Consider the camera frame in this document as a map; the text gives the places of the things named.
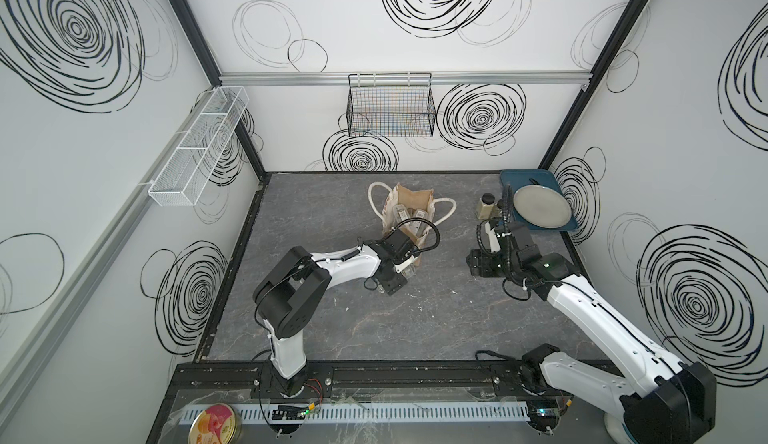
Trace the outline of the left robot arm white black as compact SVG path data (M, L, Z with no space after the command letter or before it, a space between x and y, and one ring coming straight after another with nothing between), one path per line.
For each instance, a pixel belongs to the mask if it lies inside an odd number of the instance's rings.
M291 381L304 372L303 331L328 290L368 281L391 295L407 283L405 270L423 253L401 230L330 253L291 248L253 293L254 320L267 332L276 374Z

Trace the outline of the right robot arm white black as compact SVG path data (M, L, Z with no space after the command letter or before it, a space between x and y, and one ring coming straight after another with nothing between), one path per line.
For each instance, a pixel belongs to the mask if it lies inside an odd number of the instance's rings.
M559 390L604 413L616 443L695 443L716 425L717 382L702 363L684 363L648 337L592 287L565 257L541 254L529 229L503 219L481 222L472 275L499 278L568 317L610 359L616 373L542 344L518 361L531 395Z

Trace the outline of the clear compass case blue compass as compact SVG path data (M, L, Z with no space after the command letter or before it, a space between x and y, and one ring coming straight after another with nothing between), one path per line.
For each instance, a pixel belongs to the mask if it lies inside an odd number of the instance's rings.
M428 228L428 213L422 209L416 209L412 214L413 221L409 224L411 232L419 236Z

